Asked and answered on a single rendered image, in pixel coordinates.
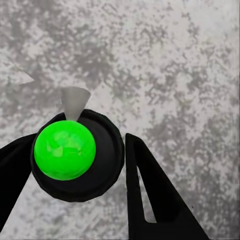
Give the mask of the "insectifuge atomizer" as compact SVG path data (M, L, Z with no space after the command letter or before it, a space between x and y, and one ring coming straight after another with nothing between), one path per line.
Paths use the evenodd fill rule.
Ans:
M124 141L107 116L85 109L90 91L62 86L58 93L63 113L32 142L32 174L53 198L86 202L102 196L119 179L126 159Z

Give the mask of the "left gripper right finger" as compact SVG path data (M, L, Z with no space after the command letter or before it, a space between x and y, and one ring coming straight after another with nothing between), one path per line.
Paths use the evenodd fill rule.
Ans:
M125 134L129 240L210 240L145 142ZM139 168L156 223L145 220Z

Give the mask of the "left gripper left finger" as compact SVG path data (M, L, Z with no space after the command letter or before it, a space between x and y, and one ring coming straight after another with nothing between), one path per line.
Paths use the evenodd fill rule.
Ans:
M0 148L0 233L31 174L30 155L37 133Z

